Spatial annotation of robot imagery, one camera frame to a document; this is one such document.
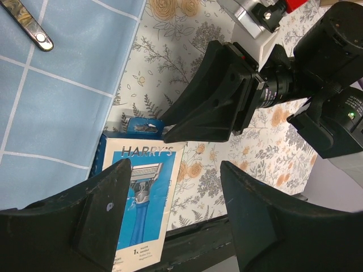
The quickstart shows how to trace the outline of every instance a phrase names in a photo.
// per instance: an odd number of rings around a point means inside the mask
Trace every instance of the black mount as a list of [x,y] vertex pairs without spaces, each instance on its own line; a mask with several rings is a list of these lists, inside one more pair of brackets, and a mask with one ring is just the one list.
[[257,3],[252,9],[252,18],[269,32],[274,33],[280,28],[279,22],[281,21],[286,8],[287,4],[285,0],[278,0],[276,4],[268,7],[261,3]]
[[314,105],[314,98],[287,119],[298,134],[323,159],[363,151],[363,108],[362,104],[353,104],[354,98],[363,101],[362,91],[348,87],[321,105]]
[[225,142],[232,131],[240,134],[264,85],[257,70],[257,62],[238,43],[211,41],[196,75],[160,118],[166,126],[176,124],[164,142]]
[[229,161],[221,163],[221,182],[239,271],[362,270],[363,212],[296,199]]
[[130,160],[25,209],[0,211],[2,271],[111,271]]

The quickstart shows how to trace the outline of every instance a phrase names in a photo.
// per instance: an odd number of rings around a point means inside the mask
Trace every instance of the red part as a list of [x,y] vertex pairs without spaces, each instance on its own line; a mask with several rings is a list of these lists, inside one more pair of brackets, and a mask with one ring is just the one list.
[[286,9],[287,13],[293,12],[295,9],[300,7],[302,4],[305,4],[307,0],[285,0],[288,8]]

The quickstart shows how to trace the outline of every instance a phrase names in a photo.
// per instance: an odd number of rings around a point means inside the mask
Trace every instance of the metal handle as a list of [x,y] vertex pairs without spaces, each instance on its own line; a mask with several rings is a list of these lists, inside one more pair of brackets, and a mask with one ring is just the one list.
[[0,0],[0,3],[41,50],[50,51],[53,49],[53,41],[20,0]]

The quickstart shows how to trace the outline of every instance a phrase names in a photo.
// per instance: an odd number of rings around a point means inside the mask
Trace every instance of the blue razor handle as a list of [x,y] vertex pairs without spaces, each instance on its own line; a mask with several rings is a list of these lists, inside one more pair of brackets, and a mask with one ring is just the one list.
[[131,236],[130,246],[137,245],[143,242],[143,231],[145,229],[146,213],[150,201],[136,204],[136,220],[134,230]]

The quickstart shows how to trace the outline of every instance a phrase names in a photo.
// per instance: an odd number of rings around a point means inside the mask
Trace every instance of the gray leaf print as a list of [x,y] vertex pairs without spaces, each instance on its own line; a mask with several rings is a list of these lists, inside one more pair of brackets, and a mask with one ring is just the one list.
[[222,192],[222,184],[220,177],[217,177],[217,170],[207,169],[199,179],[198,193],[201,197],[208,193],[208,196],[213,198],[220,192]]
[[222,195],[220,195],[220,197],[218,197],[218,199],[214,202],[215,205],[224,205],[225,204],[225,197]]
[[127,131],[128,122],[127,122],[126,114],[124,112],[122,113],[122,116],[121,116],[121,123],[123,126],[123,131],[124,132]]
[[293,125],[289,125],[289,129],[286,132],[286,142],[288,142],[289,146],[296,145],[297,149],[300,149],[305,144],[303,138],[297,133],[296,128]]
[[265,151],[262,149],[256,154],[256,159],[271,159],[275,156],[275,154],[278,154],[279,147],[278,146],[271,146],[269,145]]
[[306,23],[312,21],[315,14],[319,12],[319,7],[316,5],[314,0],[307,1],[303,6],[299,8],[303,15],[300,16],[300,23]]
[[155,50],[155,45],[153,45],[151,41],[147,40],[145,37],[141,38],[141,42],[141,44],[134,42],[132,48],[133,50],[144,49],[145,53],[148,53],[148,55],[145,56],[146,62],[153,63],[155,61],[163,61],[163,63],[159,63],[159,73],[163,73],[165,70],[168,70],[174,71],[178,74],[170,80],[170,83],[180,82],[189,84],[187,71],[185,69],[186,62],[182,60],[181,56],[178,56],[175,60],[173,60],[171,58],[172,51],[169,49],[168,45],[163,45],[163,54],[160,54],[157,50]]
[[206,213],[204,215],[204,220],[208,220],[209,219],[209,205],[206,207]]
[[145,94],[144,102],[146,105],[147,112],[149,113],[149,116],[154,119],[158,118],[162,109],[159,109],[158,106],[155,106],[155,103],[152,103],[150,101],[148,94]]
[[187,205],[188,204],[197,204],[200,200],[200,196],[196,195],[196,196],[193,196],[193,197],[187,197],[184,201],[181,201],[180,200],[180,197],[178,197],[177,199],[174,199],[172,201],[172,205],[171,205],[171,210],[170,212],[173,214],[173,215],[176,215],[178,213],[178,209],[181,209],[181,210],[185,210],[187,208]]
[[160,22],[160,23],[154,25],[154,28],[156,28],[156,29],[165,29],[165,26],[166,25],[168,25],[168,23],[166,23],[166,22]]
[[143,114],[141,113],[141,111],[136,107],[136,104],[133,103],[132,104],[132,111],[134,113],[135,117],[143,117]]
[[181,215],[179,215],[179,223],[182,227],[186,227],[187,225],[191,224],[191,221],[188,218],[184,218]]
[[120,95],[120,92],[121,92],[121,85],[119,85],[117,87],[117,92],[116,92],[116,95],[115,95],[115,98],[113,99],[113,103],[112,105],[113,106],[119,106],[119,105],[125,105],[127,103],[121,103],[121,95]]
[[174,102],[165,93],[164,93],[164,96],[166,98],[166,101],[168,101],[169,107],[171,107]]
[[242,135],[239,136],[232,136],[233,138],[230,139],[230,145],[233,149],[236,149],[239,144],[242,142]]
[[194,28],[193,27],[187,27],[186,29],[183,30],[182,33],[184,35],[189,35],[189,34],[193,33],[193,31],[194,31]]
[[300,182],[297,179],[290,180],[288,183],[286,183],[286,187],[290,188],[291,190],[299,187],[299,185]]
[[250,175],[259,181],[268,183],[266,181],[266,163],[262,160],[257,167],[252,167],[250,170]]
[[200,222],[203,218],[202,214],[200,212],[197,212],[195,210],[192,210],[192,212],[194,213],[194,221],[195,223]]
[[215,27],[214,24],[209,25],[204,22],[195,32],[191,44],[204,54],[210,41],[218,40],[220,43],[224,43],[225,35],[221,34],[221,30],[221,27]]
[[199,66],[201,65],[202,63],[202,60],[204,58],[204,55],[200,55],[199,58],[195,59],[192,63],[191,63],[191,67],[192,67],[192,70],[191,70],[191,73],[192,73],[192,77],[195,76],[195,73],[198,71],[199,69]]

